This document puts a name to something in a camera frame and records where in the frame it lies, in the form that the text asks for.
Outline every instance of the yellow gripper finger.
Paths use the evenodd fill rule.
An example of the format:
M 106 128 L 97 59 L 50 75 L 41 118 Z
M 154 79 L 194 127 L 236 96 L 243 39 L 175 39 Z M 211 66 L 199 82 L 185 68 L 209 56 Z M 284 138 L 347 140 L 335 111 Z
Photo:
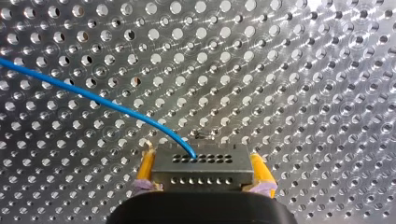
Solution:
M 155 149 L 150 141 L 147 141 L 148 151 L 143 155 L 142 164 L 140 165 L 139 172 L 136 179 L 150 180 L 151 168 L 155 159 Z
M 250 155 L 250 160 L 254 170 L 254 180 L 256 182 L 272 182 L 276 184 L 270 170 L 258 153 L 252 153 Z M 275 192 L 275 189 L 271 189 L 271 198 L 275 197 Z

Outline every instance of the metal plate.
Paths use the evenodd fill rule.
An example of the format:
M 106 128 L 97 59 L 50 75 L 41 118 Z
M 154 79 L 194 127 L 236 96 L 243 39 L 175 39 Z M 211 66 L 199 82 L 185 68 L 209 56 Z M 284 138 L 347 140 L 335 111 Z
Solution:
M 300 223 L 396 218 L 395 2 L 10 0 L 0 56 L 268 160 Z M 162 133 L 1 69 L 0 211 L 103 223 Z
M 163 190 L 242 190 L 253 183 L 248 148 L 242 145 L 191 144 L 198 157 L 191 159 L 177 144 L 157 148 L 151 179 Z

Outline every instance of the blue wire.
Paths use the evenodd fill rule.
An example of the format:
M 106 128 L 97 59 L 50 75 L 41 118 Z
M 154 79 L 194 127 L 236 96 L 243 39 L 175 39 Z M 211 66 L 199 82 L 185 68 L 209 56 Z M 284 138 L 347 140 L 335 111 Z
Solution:
M 146 117 L 146 116 L 144 116 L 142 114 L 139 114 L 136 111 L 133 111 L 132 109 L 129 109 L 129 108 L 127 108 L 125 106 L 122 106 L 122 105 L 113 104 L 111 101 L 108 101 L 107 99 L 105 99 L 103 97 L 100 97 L 100 96 L 98 96 L 96 94 L 93 94 L 90 91 L 85 91 L 82 88 L 66 84 L 66 83 L 64 83 L 64 82 L 62 82 L 62 81 L 60 81 L 60 80 L 58 80 L 56 78 L 43 75 L 43 74 L 38 73 L 36 71 L 30 70 L 28 68 L 16 65 L 16 64 L 14 64 L 14 63 L 12 63 L 10 61 L 7 61 L 5 59 L 2 59 L 2 58 L 0 58 L 0 65 L 3 65 L 4 67 L 7 67 L 8 69 L 15 70 L 15 71 L 17 71 L 19 73 L 25 74 L 26 76 L 35 77 L 35 78 L 40 79 L 42 81 L 46 81 L 49 84 L 51 84 L 53 86 L 57 86 L 57 87 L 62 88 L 64 90 L 71 91 L 71 92 L 76 93 L 76 94 L 80 94 L 80 95 L 84 96 L 85 98 L 93 100 L 93 101 L 95 101 L 95 102 L 97 102 L 97 103 L 99 103 L 101 105 L 105 105 L 105 106 L 107 106 L 109 108 L 112 108 L 114 110 L 117 110 L 117 111 L 119 111 L 119 112 L 121 112 L 123 114 L 127 114 L 127 115 L 129 115 L 129 116 L 131 116 L 133 118 L 145 121 L 147 124 L 149 124 L 149 125 L 157 128 L 157 129 L 161 130 L 162 132 L 166 133 L 171 138 L 173 138 L 177 143 L 179 143 L 187 151 L 187 153 L 189 153 L 189 155 L 192 158 L 195 159 L 197 157 L 195 152 L 194 152 L 194 150 L 192 149 L 192 147 L 188 143 L 186 143 L 183 139 L 181 139 L 181 137 L 179 135 L 177 135 L 176 133 L 172 132 L 172 130 L 170 130 L 167 127 L 161 125 L 157 121 L 155 121 L 153 119 L 150 119 L 150 118 L 148 118 L 148 117 Z

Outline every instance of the perforated metal sheet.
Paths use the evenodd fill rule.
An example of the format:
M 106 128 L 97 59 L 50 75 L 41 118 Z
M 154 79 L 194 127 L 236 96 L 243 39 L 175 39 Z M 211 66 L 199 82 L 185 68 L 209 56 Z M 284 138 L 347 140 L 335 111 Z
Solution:
M 1 1 L 0 56 L 258 150 L 300 223 L 394 223 L 395 4 Z M 0 72 L 0 220 L 105 222 L 165 136 Z

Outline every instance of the hole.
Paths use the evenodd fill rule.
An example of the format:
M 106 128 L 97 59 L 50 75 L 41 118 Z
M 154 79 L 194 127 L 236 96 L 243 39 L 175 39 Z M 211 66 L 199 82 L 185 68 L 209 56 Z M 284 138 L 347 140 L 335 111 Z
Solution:
M 72 12 L 75 17 L 84 16 L 84 8 L 82 6 L 79 5 L 73 6 Z
M 129 16 L 132 14 L 133 8 L 132 8 L 131 4 L 124 3 L 124 4 L 122 4 L 120 11 L 121 11 L 122 15 Z
M 41 42 L 41 35 L 38 33 L 32 33 L 30 35 L 30 40 L 32 41 L 32 43 L 34 44 L 39 44 Z
M 366 19 L 368 15 L 369 14 L 368 14 L 367 10 L 362 10 L 361 14 L 360 14 L 360 18 L 361 19 Z
M 195 11 L 198 13 L 203 13 L 206 10 L 206 3 L 203 1 L 199 1 L 195 4 Z
M 20 42 L 20 39 L 15 34 L 8 34 L 7 41 L 11 45 L 17 45 Z
M 97 23 L 96 23 L 95 20 L 93 20 L 93 19 L 89 19 L 89 20 L 88 20 L 88 27 L 90 27 L 91 29 L 92 29 L 92 28 L 95 28 L 96 25 L 97 25 Z
M 10 21 L 12 19 L 12 11 L 9 10 L 8 8 L 1 9 L 0 14 L 1 17 L 6 21 Z
M 64 42 L 64 34 L 62 34 L 61 32 L 56 32 L 56 33 L 53 35 L 53 40 L 54 40 L 56 43 L 63 43 L 63 42 Z
M 178 14 L 181 11 L 181 4 L 175 1 L 171 3 L 170 9 L 173 14 Z
M 157 12 L 157 5 L 155 5 L 154 3 L 147 3 L 146 4 L 146 12 L 149 14 L 149 15 L 153 15 L 153 14 L 155 14 L 156 12 Z
M 386 10 L 385 11 L 385 18 L 389 19 L 390 17 L 392 17 L 393 15 L 393 11 L 392 10 Z
M 183 31 L 180 28 L 176 28 L 172 31 L 172 37 L 175 40 L 179 40 L 181 37 L 183 37 Z
M 52 7 L 49 7 L 49 15 L 53 19 L 57 19 L 61 15 L 61 11 L 59 10 L 59 8 L 52 6 Z
M 92 64 L 92 58 L 89 55 L 84 55 L 81 58 L 81 63 L 85 66 L 89 66 Z
M 381 44 L 387 43 L 387 42 L 388 42 L 388 37 L 385 36 L 385 35 L 381 35 L 381 36 L 379 37 L 379 42 L 380 42 Z
M 101 16 L 104 17 L 108 14 L 108 8 L 107 6 L 101 4 L 96 8 L 96 13 Z
M 100 33 L 100 37 L 103 41 L 107 42 L 110 41 L 113 35 L 108 30 L 104 30 Z
M 342 11 L 336 11 L 335 12 L 335 18 L 337 20 L 340 20 L 341 18 L 343 18 L 343 12 Z
M 140 83 L 141 83 L 141 81 L 140 81 L 140 78 L 138 78 L 138 77 L 133 77 L 131 79 L 131 85 L 133 87 L 137 87 L 138 85 L 140 85 Z
M 105 63 L 107 65 L 113 65 L 116 62 L 116 58 L 111 55 L 111 54 L 107 54 L 105 57 Z
M 95 87 L 96 87 L 96 80 L 93 79 L 93 78 L 88 78 L 88 79 L 85 81 L 85 85 L 86 85 L 88 88 L 90 88 L 90 89 L 95 88 Z
M 111 20 L 111 25 L 113 26 L 113 28 L 117 28 L 119 26 L 121 26 L 122 22 L 119 18 L 114 18 Z
M 252 11 L 254 8 L 256 8 L 256 1 L 255 0 L 247 0 L 245 3 L 245 8 L 247 11 Z
M 156 29 L 151 29 L 148 31 L 148 38 L 150 40 L 156 40 L 160 37 L 160 33 Z
M 81 43 L 87 42 L 88 34 L 85 31 L 80 31 L 77 33 L 77 40 Z
M 35 10 L 32 9 L 31 7 L 27 7 L 27 8 L 24 10 L 23 14 L 24 14 L 24 16 L 25 16 L 27 19 L 32 20 L 32 19 L 35 18 Z
M 355 40 L 355 42 L 357 43 L 357 44 L 361 44 L 361 43 L 363 43 L 363 37 L 362 36 L 356 36 L 356 40 Z
M 68 66 L 69 64 L 70 64 L 70 60 L 66 56 L 61 56 L 59 58 L 59 65 L 60 66 L 65 67 L 65 66 Z

